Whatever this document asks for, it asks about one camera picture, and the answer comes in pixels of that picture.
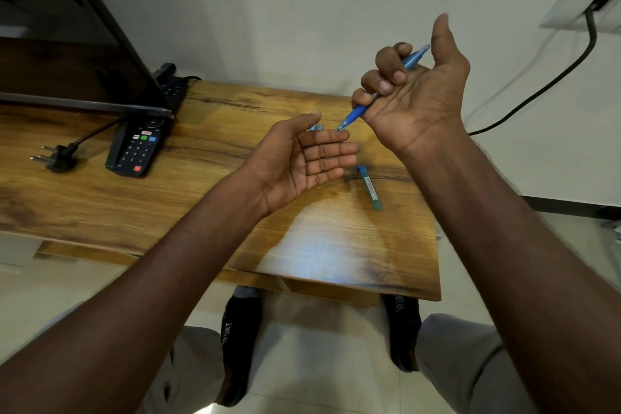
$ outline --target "person's right hand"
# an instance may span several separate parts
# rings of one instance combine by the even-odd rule
[[[430,70],[417,65],[406,72],[401,59],[412,52],[412,45],[397,43],[381,49],[375,57],[377,69],[362,76],[363,88],[352,95],[352,106],[370,104],[371,93],[378,98],[363,118],[384,146],[402,158],[423,144],[441,126],[463,130],[462,98],[470,72],[468,59],[457,49],[448,28],[448,15],[433,24]]]

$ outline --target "gray pants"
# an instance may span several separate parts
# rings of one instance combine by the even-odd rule
[[[537,412],[493,326],[433,314],[420,329],[416,362],[458,414]],[[185,327],[138,412],[192,414],[213,403],[223,378],[218,334]]]

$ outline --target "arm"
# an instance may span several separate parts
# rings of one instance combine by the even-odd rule
[[[378,53],[378,71],[363,85],[393,85],[365,120],[420,187],[540,411],[618,411],[621,295],[547,229],[466,133],[460,110],[470,66],[446,16],[431,48],[434,68],[408,79],[395,73],[411,46]],[[353,100],[367,95],[358,90]]]
[[[346,132],[306,131],[320,118],[277,123],[144,257],[4,363],[3,410],[135,413],[190,312],[254,226],[356,163],[358,145],[341,144]]]

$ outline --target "forearm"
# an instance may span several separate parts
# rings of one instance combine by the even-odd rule
[[[620,295],[547,229],[462,129],[402,159],[542,411],[616,410]]]
[[[0,367],[19,412],[135,412],[190,312],[263,216],[236,172],[107,288]]]

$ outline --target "person's left hand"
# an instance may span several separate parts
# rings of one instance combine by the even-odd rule
[[[299,195],[322,183],[342,177],[343,167],[356,165],[358,143],[344,143],[346,130],[312,130],[320,112],[278,121],[242,166],[258,181],[265,214],[288,205]]]

